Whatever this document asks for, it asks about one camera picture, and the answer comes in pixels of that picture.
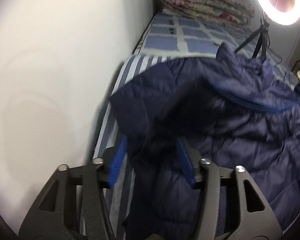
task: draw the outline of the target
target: tripod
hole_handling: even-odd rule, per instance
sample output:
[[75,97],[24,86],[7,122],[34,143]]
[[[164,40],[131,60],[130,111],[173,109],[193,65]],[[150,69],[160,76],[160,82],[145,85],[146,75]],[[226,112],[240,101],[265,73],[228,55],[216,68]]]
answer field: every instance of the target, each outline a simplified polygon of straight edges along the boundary
[[237,53],[240,49],[242,49],[244,46],[246,46],[250,41],[252,41],[256,36],[259,36],[258,43],[256,45],[256,48],[253,52],[252,58],[256,58],[261,46],[262,46],[262,51],[261,51],[261,57],[263,59],[266,59],[266,52],[267,52],[267,44],[268,44],[268,30],[269,30],[269,25],[270,25],[270,20],[268,16],[266,16],[265,19],[265,13],[263,12],[263,19],[260,19],[261,26],[258,30],[254,31],[249,38],[247,38],[235,51],[234,53]]

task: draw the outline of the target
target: tripod leg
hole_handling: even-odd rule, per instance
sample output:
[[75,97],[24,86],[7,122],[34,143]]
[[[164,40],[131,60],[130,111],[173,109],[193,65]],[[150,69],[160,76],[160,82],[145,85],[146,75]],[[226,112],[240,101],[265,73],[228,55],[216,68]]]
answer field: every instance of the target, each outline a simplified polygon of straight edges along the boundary
[[261,51],[261,57],[263,57],[263,59],[267,58],[267,43],[268,43],[268,36],[267,36],[267,32],[264,31],[262,32],[262,51]]
[[262,33],[260,33],[260,37],[259,37],[258,43],[256,45],[256,49],[253,52],[252,58],[256,58],[257,57],[257,55],[258,55],[258,53],[260,51],[260,48],[261,48],[262,40],[263,40]]
[[235,51],[234,53],[237,53],[240,49],[242,49],[244,46],[246,46],[250,41],[252,41],[258,34],[260,33],[260,29],[254,31],[249,38],[247,38]]

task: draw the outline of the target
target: floral blanket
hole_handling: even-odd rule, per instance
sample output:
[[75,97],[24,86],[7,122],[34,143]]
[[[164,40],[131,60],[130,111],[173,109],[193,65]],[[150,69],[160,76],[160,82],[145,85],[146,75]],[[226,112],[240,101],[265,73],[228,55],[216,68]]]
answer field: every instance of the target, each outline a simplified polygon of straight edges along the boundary
[[248,0],[161,0],[174,13],[207,22],[247,27],[254,17]]

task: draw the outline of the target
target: ribbed blue pad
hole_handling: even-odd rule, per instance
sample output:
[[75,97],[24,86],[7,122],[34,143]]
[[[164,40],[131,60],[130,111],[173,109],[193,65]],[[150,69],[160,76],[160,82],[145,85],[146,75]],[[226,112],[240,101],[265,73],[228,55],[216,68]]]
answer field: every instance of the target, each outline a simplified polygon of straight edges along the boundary
[[180,161],[183,174],[186,177],[186,181],[193,187],[195,184],[194,170],[189,155],[181,141],[181,138],[177,138],[176,146],[177,146],[177,154],[178,154],[178,158]]
[[121,166],[122,166],[122,162],[124,159],[124,155],[127,152],[127,137],[124,136],[122,138],[122,141],[120,143],[120,146],[113,158],[113,161],[110,165],[110,171],[109,171],[109,179],[108,179],[108,184],[109,187],[112,188],[114,186],[114,184],[117,182],[119,174],[120,174],[120,170],[121,170]]

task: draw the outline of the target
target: bed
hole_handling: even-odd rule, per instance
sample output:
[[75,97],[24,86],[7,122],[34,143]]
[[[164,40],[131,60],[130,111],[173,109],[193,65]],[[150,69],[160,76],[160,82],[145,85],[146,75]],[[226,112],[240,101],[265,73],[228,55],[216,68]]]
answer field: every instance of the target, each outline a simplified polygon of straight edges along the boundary
[[[134,76],[160,62],[178,57],[215,57],[218,46],[225,42],[233,50],[251,33],[251,30],[233,29],[226,26],[208,24],[189,18],[169,16],[157,13],[136,50],[123,64],[111,94],[115,93]],[[240,53],[251,57],[257,40],[246,46]],[[267,58],[273,67],[274,77],[285,82],[291,89],[298,79],[282,63],[281,57],[268,50]],[[118,124],[107,102],[104,117],[97,133],[98,140],[94,146],[93,158],[101,157],[104,150],[114,145],[117,137]],[[129,214],[130,202],[134,186],[134,172],[125,157],[118,182],[113,189],[104,191],[109,218],[116,239],[125,238],[122,223]]]

